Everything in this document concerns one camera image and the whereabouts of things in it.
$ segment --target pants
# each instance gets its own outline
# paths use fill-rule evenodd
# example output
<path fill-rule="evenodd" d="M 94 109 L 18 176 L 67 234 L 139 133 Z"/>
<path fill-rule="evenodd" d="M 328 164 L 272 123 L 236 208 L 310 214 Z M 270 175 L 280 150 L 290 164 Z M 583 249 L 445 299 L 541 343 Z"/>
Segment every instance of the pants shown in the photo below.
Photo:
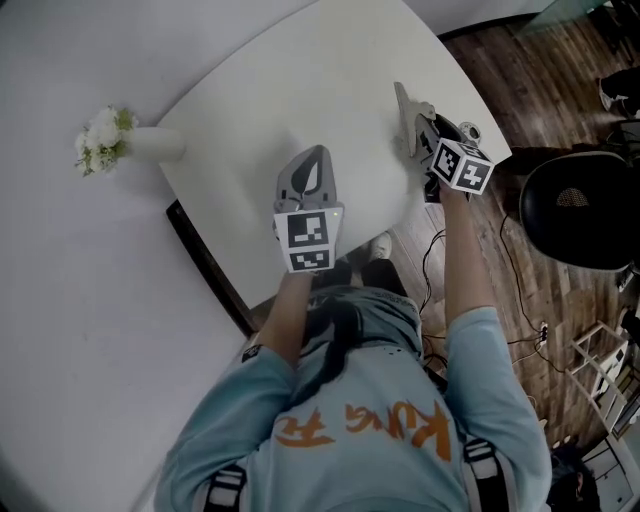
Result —
<path fill-rule="evenodd" d="M 323 272 L 313 280 L 313 289 L 328 286 L 348 286 L 351 283 L 351 265 L 344 261 L 336 261 L 336 266 Z M 373 260 L 362 268 L 362 282 L 365 286 L 382 288 L 396 295 L 407 297 L 396 267 L 389 260 Z"/>
<path fill-rule="evenodd" d="M 624 98 L 624 107 L 635 114 L 640 110 L 640 66 L 603 78 L 602 90 L 610 98 Z"/>

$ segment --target white flowers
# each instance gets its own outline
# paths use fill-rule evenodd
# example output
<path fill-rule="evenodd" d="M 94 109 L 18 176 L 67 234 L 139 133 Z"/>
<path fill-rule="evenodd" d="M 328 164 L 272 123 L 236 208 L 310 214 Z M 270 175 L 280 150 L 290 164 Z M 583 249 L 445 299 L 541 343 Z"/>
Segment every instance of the white flowers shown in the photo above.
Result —
<path fill-rule="evenodd" d="M 94 172 L 110 171 L 127 151 L 123 133 L 138 125 L 138 120 L 127 109 L 112 106 L 98 112 L 76 138 L 78 162 L 83 176 Z"/>

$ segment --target white vase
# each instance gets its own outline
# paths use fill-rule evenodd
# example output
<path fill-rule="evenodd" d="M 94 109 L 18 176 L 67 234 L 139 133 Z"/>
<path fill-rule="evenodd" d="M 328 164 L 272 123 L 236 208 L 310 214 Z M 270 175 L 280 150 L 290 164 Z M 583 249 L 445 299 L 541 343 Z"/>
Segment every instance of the white vase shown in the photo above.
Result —
<path fill-rule="evenodd" d="M 128 155 L 136 160 L 175 162 L 182 158 L 186 146 L 180 132 L 168 128 L 134 128 L 125 133 Z"/>

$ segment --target hand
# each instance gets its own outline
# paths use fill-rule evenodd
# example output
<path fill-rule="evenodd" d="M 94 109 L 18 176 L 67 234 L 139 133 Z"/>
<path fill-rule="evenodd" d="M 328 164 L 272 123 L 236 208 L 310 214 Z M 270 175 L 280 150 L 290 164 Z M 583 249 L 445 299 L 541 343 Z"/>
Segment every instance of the hand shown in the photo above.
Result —
<path fill-rule="evenodd" d="M 463 200 L 466 202 L 467 198 L 464 192 L 451 188 L 445 181 L 440 180 L 440 202 L 451 203 L 456 200 Z"/>

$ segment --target sleeve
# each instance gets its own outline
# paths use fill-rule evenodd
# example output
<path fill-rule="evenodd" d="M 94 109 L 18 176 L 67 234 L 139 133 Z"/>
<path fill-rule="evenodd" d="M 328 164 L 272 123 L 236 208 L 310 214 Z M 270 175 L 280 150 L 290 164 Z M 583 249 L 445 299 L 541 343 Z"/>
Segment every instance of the sleeve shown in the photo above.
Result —
<path fill-rule="evenodd" d="M 536 413 L 518 382 L 495 308 L 457 318 L 447 336 L 446 401 L 472 436 L 513 467 L 520 510 L 538 512 L 551 486 L 551 459 Z"/>
<path fill-rule="evenodd" d="M 224 375 L 167 454 L 155 510 L 191 512 L 203 482 L 269 437 L 276 416 L 291 397 L 294 381 L 294 370 L 266 347 Z"/>

